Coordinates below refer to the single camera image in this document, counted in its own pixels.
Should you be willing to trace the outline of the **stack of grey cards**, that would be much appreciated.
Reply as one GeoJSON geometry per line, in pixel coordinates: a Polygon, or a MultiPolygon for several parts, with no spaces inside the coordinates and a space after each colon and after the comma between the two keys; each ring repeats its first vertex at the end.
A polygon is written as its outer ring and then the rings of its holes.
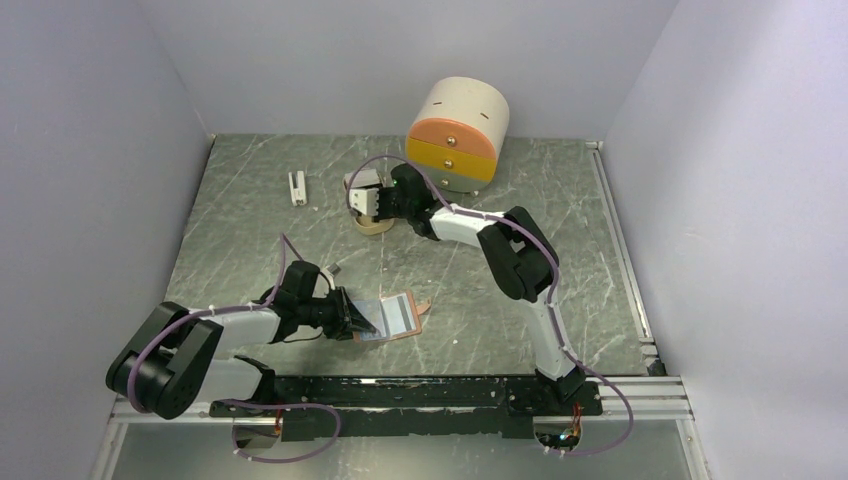
{"type": "Polygon", "coordinates": [[[344,176],[343,185],[352,189],[379,188],[383,185],[381,174],[373,168],[350,172],[344,176]]]}

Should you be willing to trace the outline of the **pink card holder wallet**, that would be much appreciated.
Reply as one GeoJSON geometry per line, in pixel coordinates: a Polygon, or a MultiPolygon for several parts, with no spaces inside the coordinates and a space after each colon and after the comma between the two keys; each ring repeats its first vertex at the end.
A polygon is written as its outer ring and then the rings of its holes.
{"type": "Polygon", "coordinates": [[[375,328],[374,332],[357,332],[358,343],[388,342],[422,333],[421,316],[426,314],[432,300],[416,301],[411,291],[375,300],[358,300],[354,306],[375,328]]]}

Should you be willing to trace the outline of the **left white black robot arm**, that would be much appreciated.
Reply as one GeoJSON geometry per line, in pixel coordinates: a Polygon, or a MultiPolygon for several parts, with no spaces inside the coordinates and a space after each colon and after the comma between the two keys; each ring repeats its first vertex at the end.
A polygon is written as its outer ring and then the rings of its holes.
{"type": "Polygon", "coordinates": [[[197,402],[234,401],[251,415],[268,413],[280,401],[276,374],[236,349],[283,342],[301,327],[337,341],[377,330],[344,288],[315,295],[321,274],[318,266],[295,260],[277,284],[245,305],[190,310],[159,304],[108,368],[106,386],[137,411],[166,420],[197,402]]]}

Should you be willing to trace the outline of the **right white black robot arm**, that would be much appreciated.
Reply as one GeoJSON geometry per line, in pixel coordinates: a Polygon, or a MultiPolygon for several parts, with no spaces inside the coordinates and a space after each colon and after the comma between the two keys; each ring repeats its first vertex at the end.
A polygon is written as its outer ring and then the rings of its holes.
{"type": "Polygon", "coordinates": [[[577,364],[558,306],[559,259],[532,216],[520,206],[484,212],[450,203],[409,164],[394,167],[390,176],[390,184],[368,202],[375,208],[371,215],[403,219],[419,236],[481,250],[497,287],[525,308],[542,406],[565,413],[576,403],[586,373],[577,364]]]}

